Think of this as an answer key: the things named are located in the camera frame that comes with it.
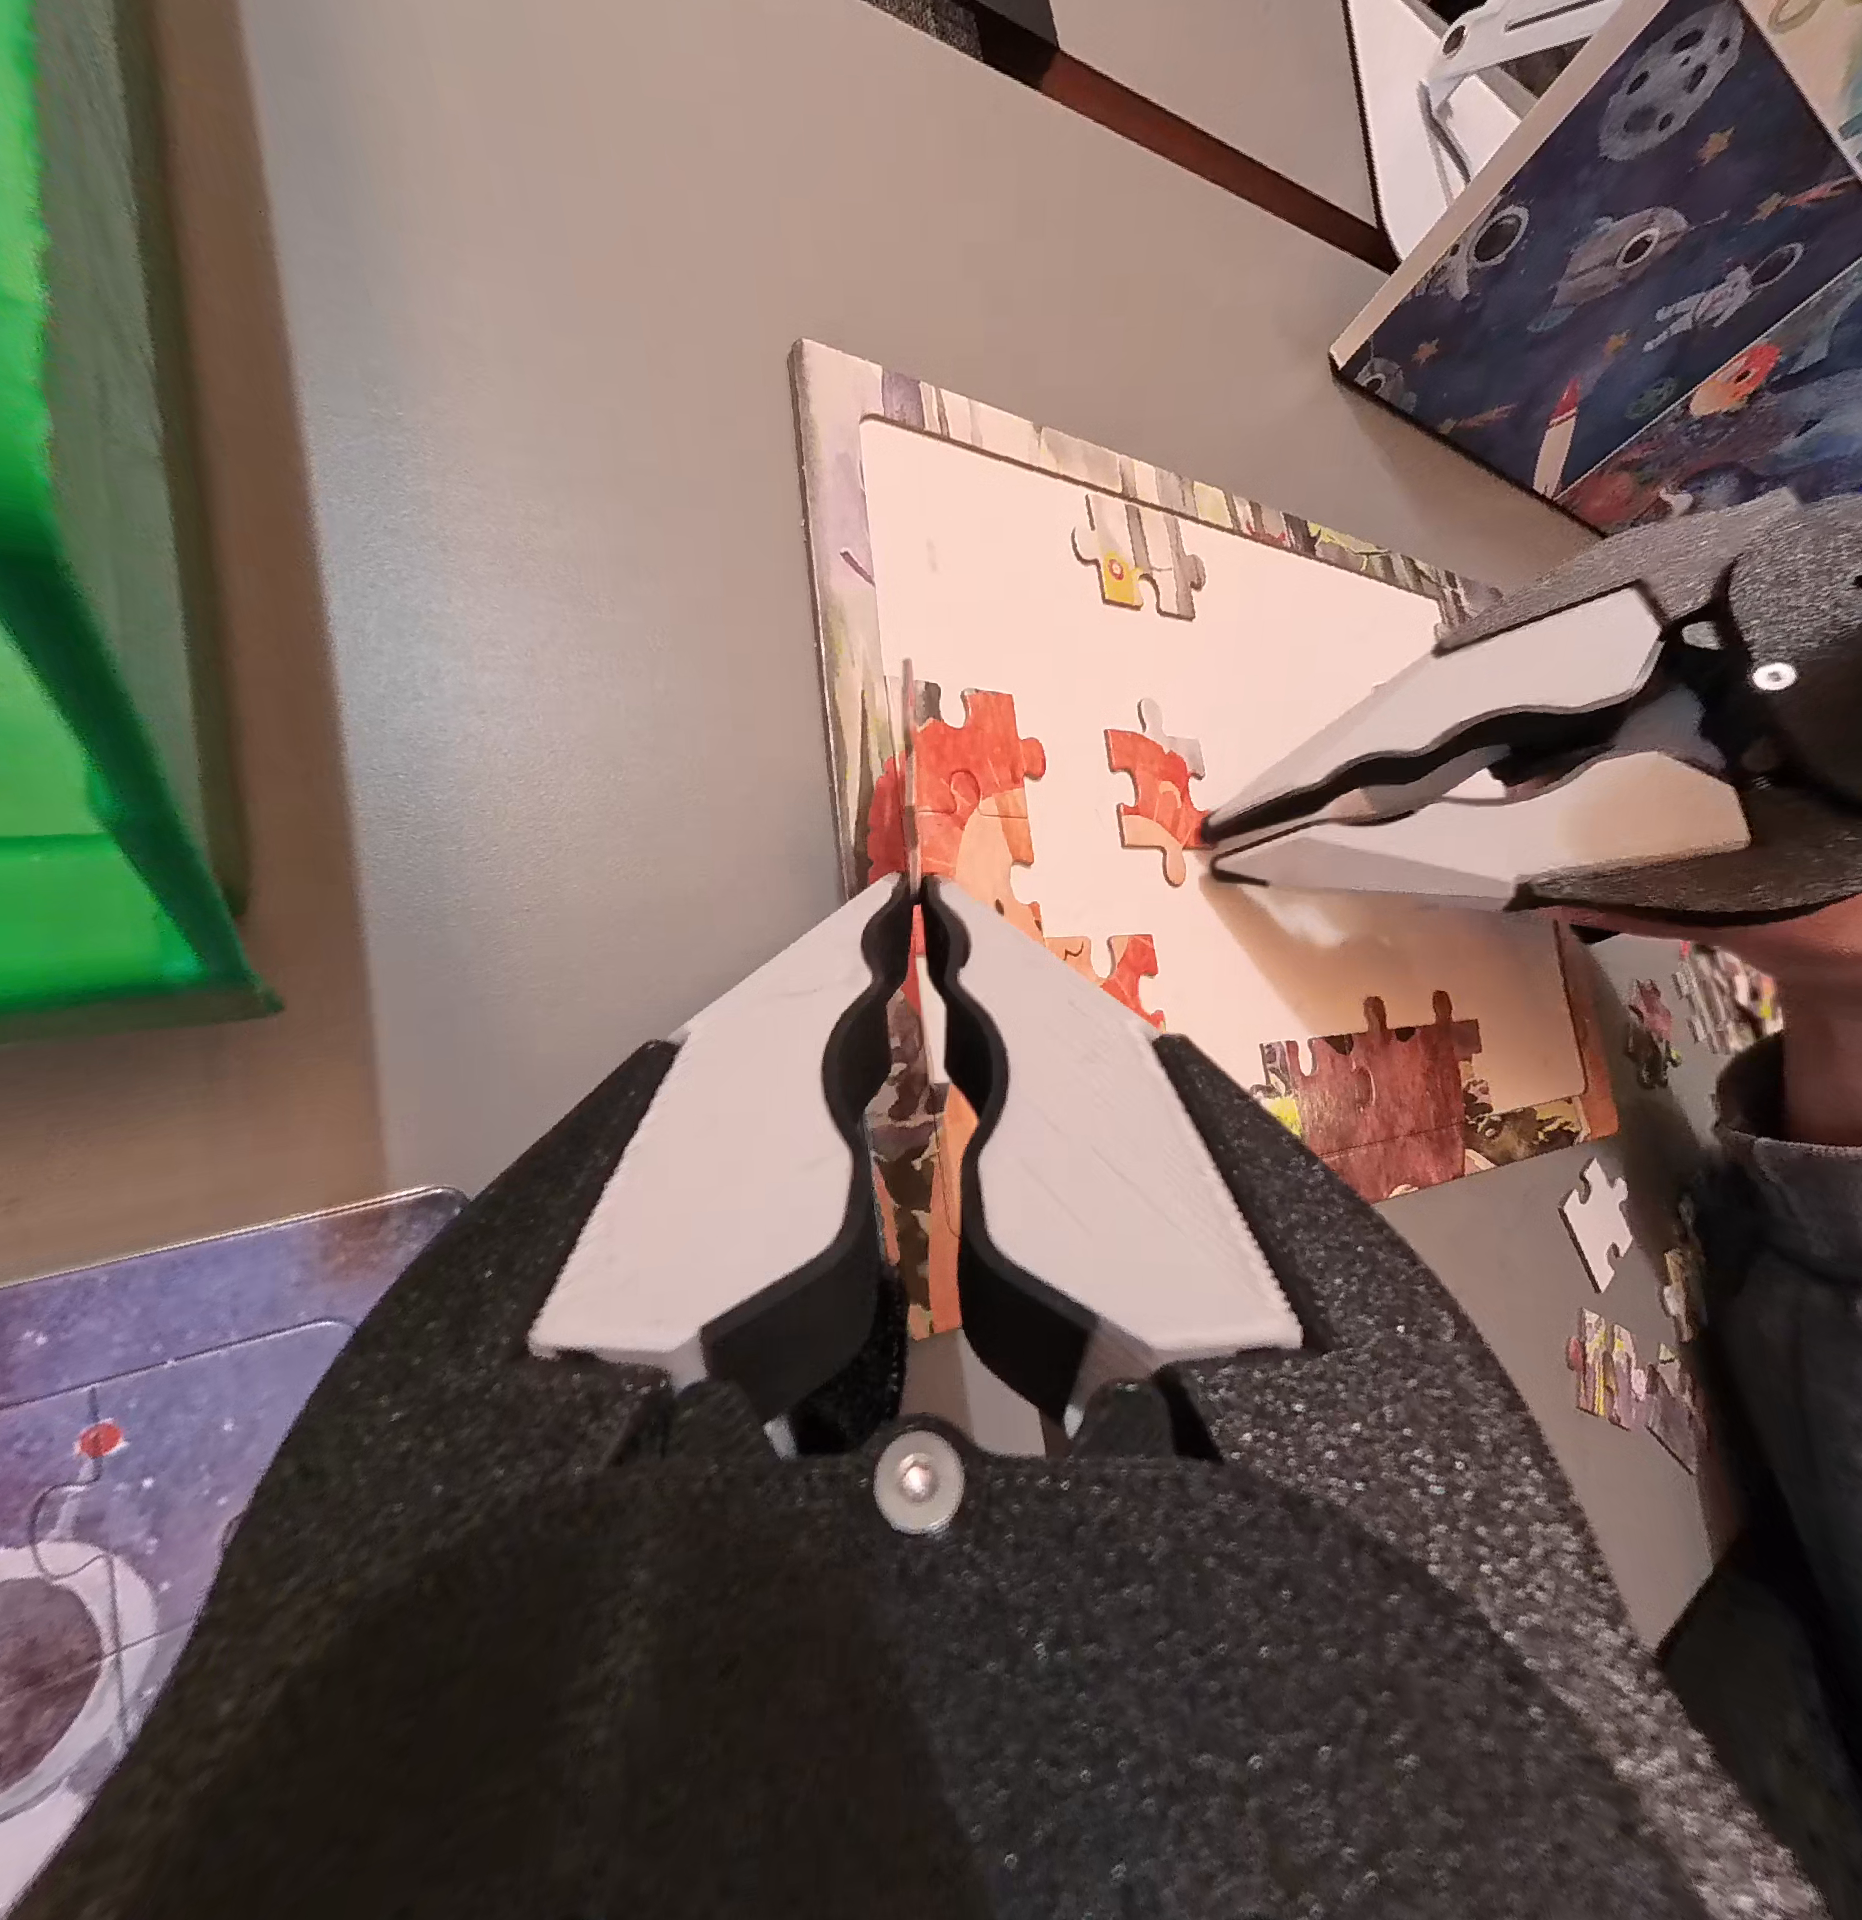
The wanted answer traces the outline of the astronaut jigsaw puzzle board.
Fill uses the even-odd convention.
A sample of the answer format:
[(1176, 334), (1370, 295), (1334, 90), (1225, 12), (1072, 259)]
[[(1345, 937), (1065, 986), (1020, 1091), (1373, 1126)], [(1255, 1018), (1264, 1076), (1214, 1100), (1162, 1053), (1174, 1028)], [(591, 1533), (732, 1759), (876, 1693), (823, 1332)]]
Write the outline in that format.
[(416, 1189), (0, 1285), (0, 1915), (165, 1688), (315, 1382), (463, 1203)]

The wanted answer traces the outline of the assembled brown trunk puzzle pieces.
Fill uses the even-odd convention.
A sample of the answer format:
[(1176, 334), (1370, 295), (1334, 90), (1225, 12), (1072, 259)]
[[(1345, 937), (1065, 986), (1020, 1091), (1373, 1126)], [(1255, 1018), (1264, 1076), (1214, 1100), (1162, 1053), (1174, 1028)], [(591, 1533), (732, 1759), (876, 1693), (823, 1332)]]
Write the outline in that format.
[(1366, 1202), (1464, 1180), (1477, 1022), (1444, 992), (1425, 1022), (1392, 1025), (1378, 995), (1365, 1015), (1349, 1036), (1260, 1044), (1253, 1094)]

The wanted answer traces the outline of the orange puzzle piece grey knob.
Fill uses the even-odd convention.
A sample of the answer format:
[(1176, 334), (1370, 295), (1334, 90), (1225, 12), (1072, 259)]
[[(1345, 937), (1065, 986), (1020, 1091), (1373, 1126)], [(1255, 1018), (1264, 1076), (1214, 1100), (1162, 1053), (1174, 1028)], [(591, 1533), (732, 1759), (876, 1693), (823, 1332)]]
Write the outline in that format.
[(1159, 852), (1170, 887), (1184, 882), (1184, 852), (1201, 840), (1202, 812), (1189, 788), (1204, 776), (1202, 744), (1167, 733), (1159, 702), (1137, 704), (1138, 726), (1103, 733), (1112, 774), (1132, 784), (1132, 799), (1116, 806), (1118, 840), (1130, 852)]

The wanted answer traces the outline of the whiskered orange puzzle piece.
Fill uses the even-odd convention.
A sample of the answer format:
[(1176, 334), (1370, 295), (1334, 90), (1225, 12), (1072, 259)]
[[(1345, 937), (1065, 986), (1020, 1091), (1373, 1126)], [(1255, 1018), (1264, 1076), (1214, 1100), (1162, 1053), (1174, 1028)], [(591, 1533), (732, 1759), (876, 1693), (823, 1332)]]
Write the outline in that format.
[(1127, 933), (1106, 939), (1103, 962), (1095, 958), (1087, 937), (1043, 937), (1041, 946), (1080, 980), (1120, 1003), (1138, 1021), (1146, 1021), (1157, 1031), (1166, 1031), (1166, 1015), (1141, 1003), (1141, 990), (1159, 975), (1159, 951), (1152, 937)]

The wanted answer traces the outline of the orange tan puzzle piece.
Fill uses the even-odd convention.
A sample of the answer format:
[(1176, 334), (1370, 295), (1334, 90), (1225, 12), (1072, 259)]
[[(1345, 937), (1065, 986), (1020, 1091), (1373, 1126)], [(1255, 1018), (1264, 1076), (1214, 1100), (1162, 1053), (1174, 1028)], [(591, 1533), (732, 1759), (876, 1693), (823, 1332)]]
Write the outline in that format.
[(906, 1294), (912, 1341), (955, 1332), (961, 1153), (970, 1118), (950, 1096), (944, 1069), (944, 1005), (929, 974), (922, 882), (932, 870), (936, 808), (922, 729), (940, 714), (940, 692), (906, 664), (891, 685), (895, 754), (868, 803), (868, 870), (902, 876), (912, 892), (906, 971), (886, 1011), (889, 1077), (868, 1109), (878, 1180), (878, 1221)]

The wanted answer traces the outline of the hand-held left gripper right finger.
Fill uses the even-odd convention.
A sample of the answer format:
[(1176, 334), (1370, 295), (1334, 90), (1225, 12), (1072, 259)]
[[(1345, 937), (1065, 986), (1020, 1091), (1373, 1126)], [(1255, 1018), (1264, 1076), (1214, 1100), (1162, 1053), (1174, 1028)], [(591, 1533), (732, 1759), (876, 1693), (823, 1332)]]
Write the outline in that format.
[(941, 1060), (972, 1115), (958, 1289), (981, 1366), (1047, 1420), (1110, 1382), (1295, 1352), (1150, 1025), (944, 879), (922, 885)]

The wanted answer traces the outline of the illustrated puzzle box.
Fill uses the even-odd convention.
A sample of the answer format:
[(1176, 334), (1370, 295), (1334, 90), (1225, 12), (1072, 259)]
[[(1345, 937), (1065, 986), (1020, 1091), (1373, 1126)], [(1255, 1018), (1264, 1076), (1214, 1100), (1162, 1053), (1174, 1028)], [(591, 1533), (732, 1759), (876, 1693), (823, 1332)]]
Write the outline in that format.
[(1862, 4), (1614, 4), (1328, 364), (1596, 534), (1862, 494)]

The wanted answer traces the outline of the assembled lion puzzle pieces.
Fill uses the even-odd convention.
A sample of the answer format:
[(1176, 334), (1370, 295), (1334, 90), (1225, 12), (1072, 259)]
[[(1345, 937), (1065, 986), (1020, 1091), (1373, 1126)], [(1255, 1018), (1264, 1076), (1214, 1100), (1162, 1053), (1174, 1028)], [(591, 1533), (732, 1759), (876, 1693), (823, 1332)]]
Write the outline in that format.
[(917, 852), (922, 876), (953, 880), (1041, 939), (1038, 907), (1016, 899), (1015, 876), (1037, 859), (1026, 784), (1041, 779), (1043, 749), (1020, 734), (1010, 692), (969, 688), (961, 704), (961, 722), (944, 722), (940, 685), (911, 685), (906, 754), (881, 764), (868, 800), (868, 879), (904, 871)]

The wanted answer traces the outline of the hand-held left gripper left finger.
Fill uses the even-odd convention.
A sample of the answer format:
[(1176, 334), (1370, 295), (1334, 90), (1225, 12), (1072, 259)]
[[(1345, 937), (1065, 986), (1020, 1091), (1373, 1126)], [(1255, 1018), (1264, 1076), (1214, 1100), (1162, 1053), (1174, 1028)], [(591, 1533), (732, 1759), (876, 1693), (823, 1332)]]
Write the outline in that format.
[(533, 1356), (739, 1387), (787, 1419), (878, 1317), (867, 1113), (912, 892), (873, 882), (678, 1026), (672, 1057), (531, 1328)]

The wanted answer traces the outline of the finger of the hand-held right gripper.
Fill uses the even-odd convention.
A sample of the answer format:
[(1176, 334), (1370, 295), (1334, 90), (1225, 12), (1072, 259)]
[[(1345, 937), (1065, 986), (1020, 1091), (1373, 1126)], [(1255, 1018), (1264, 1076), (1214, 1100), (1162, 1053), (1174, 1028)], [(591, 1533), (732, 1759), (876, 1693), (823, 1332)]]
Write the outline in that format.
[(1736, 788), (1663, 752), (1589, 761), (1525, 799), (1441, 796), (1387, 824), (1300, 825), (1214, 854), (1221, 880), (1507, 909), (1519, 887), (1743, 852)]
[(1445, 767), (1466, 774), (1576, 733), (1652, 677), (1663, 620), (1641, 588), (1522, 621), (1434, 653), (1373, 688), (1346, 714), (1253, 776), (1208, 818), (1210, 840), (1326, 820), (1350, 795), (1387, 806)]

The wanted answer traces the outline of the lion jigsaw puzzle board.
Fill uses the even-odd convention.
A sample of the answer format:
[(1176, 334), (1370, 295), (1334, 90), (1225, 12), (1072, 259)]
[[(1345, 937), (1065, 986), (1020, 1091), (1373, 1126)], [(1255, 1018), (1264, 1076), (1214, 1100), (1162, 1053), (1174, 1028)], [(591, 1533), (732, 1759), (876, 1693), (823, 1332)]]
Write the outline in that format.
[[(863, 840), (895, 754), (904, 666), (940, 685), (950, 724), (964, 690), (1003, 690), (1046, 756), (1026, 784), (1037, 859), (1016, 870), (1016, 899), (1038, 907), (1041, 939), (1089, 939), (1099, 962), (1106, 939), (1152, 937), (1159, 975), (1141, 1003), (1250, 1094), (1260, 1044), (1355, 1034), (1370, 995), (1392, 1025), (1425, 1022), (1444, 992), (1481, 1039), (1466, 1077), (1467, 1173), (1614, 1136), (1592, 992), (1547, 924), (1264, 899), (1210, 879), (1201, 840), (1170, 887), (1159, 852), (1118, 840), (1132, 784), (1110, 772), (1103, 733), (1137, 729), (1138, 700), (1159, 702), (1167, 733), (1201, 739), (1204, 776), (1189, 795), (1204, 815), (1485, 608), (1493, 588), (842, 350), (797, 343), (794, 395), (850, 892), (868, 880)], [(1204, 565), (1191, 621), (1101, 601), (1067, 544), (1087, 491), (1182, 522)]]

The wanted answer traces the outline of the grey puzzle piece yellow dot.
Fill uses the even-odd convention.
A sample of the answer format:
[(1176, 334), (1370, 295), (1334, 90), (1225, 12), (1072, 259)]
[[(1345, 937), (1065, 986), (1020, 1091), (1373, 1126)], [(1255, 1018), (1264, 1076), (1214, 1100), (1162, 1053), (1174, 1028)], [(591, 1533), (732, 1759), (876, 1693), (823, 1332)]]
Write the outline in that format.
[(1087, 566), (1106, 606), (1191, 621), (1204, 587), (1202, 557), (1182, 539), (1182, 522), (1130, 499), (1087, 491), (1067, 536), (1072, 560)]

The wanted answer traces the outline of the grey desk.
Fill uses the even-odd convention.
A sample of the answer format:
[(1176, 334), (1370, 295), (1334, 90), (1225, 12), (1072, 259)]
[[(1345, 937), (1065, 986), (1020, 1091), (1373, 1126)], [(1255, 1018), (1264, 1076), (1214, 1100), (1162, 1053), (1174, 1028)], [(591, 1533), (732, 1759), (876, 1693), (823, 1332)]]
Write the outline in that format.
[(1379, 275), (871, 4), (243, 4), (367, 977), (475, 1193), (839, 897), (800, 339), (1498, 588), (1328, 376)]

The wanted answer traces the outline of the person's right hand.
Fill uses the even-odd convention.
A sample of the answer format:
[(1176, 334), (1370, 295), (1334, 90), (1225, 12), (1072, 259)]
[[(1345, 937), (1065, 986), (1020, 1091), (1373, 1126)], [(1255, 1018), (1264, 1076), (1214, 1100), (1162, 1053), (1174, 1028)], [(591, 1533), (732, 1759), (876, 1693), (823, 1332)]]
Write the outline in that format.
[(1744, 944), (1777, 985), (1789, 1042), (1862, 1053), (1862, 897), (1757, 927)]

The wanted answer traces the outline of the person's right forearm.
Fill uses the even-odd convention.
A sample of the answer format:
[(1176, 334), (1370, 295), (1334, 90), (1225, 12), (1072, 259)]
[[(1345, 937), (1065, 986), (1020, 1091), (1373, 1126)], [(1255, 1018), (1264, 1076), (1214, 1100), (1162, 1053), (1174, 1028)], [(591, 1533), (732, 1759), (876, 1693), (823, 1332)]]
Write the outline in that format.
[(1691, 1202), (1705, 1384), (1744, 1523), (1663, 1670), (1831, 1915), (1862, 1915), (1862, 1147), (1787, 1137), (1780, 1038), (1715, 1098)]

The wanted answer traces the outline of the green plastic bin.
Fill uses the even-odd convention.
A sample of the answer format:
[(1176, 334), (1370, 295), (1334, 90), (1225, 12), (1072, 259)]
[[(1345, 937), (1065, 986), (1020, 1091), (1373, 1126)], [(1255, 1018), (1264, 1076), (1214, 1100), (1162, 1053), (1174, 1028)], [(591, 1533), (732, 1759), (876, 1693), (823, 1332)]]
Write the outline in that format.
[(272, 1015), (155, 4), (0, 2), (0, 1044)]

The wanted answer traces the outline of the pile of puzzle pieces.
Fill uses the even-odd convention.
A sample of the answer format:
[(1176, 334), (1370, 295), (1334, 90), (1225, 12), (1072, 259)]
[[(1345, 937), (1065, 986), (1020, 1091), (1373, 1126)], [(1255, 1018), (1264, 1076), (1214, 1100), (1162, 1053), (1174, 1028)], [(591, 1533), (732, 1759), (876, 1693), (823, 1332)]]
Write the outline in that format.
[[(1679, 946), (1669, 985), (1633, 977), (1623, 997), (1620, 1050), (1638, 1091), (1669, 1094), (1690, 1053), (1733, 1057), (1777, 1034), (1783, 1010), (1770, 975), (1723, 950)], [(1628, 1183), (1587, 1161), (1561, 1203), (1568, 1236), (1593, 1293), (1606, 1293), (1633, 1241)], [(1681, 1202), (1676, 1240), (1660, 1255), (1659, 1306), (1668, 1324), (1652, 1356), (1633, 1335), (1596, 1309), (1578, 1313), (1566, 1366), (1576, 1408), (1609, 1426), (1647, 1433), (1686, 1476), (1710, 1450), (1710, 1419), (1693, 1376), (1703, 1324), (1703, 1255), (1693, 1212)]]

